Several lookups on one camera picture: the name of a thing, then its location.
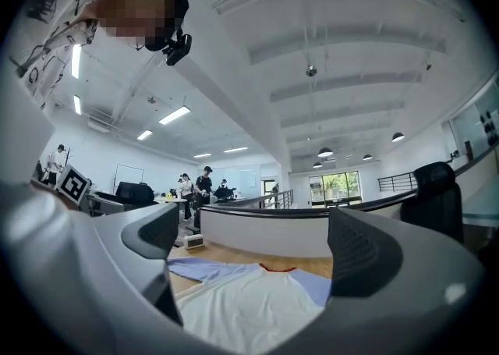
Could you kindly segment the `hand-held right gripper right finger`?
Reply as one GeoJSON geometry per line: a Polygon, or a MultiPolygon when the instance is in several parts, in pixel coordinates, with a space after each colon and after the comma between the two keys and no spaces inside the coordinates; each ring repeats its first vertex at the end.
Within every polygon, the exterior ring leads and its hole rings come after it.
{"type": "Polygon", "coordinates": [[[321,314],[276,354],[425,354],[473,308],[485,269],[456,240],[350,209],[329,212],[331,288],[321,314]]]}

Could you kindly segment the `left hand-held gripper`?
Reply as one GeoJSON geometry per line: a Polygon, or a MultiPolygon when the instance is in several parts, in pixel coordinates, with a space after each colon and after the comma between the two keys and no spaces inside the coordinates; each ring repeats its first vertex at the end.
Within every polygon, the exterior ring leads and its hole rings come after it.
{"type": "Polygon", "coordinates": [[[101,196],[73,166],[67,165],[58,177],[56,191],[89,216],[102,216],[123,212],[123,204],[101,196]]]}

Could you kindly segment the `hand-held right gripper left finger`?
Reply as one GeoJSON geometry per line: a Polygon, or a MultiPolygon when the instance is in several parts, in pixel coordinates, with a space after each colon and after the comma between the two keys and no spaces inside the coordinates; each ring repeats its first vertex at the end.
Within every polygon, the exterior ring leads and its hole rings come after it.
{"type": "Polygon", "coordinates": [[[186,332],[166,260],[178,234],[174,204],[91,218],[72,213],[87,284],[111,326],[112,354],[222,354],[186,332]]]}

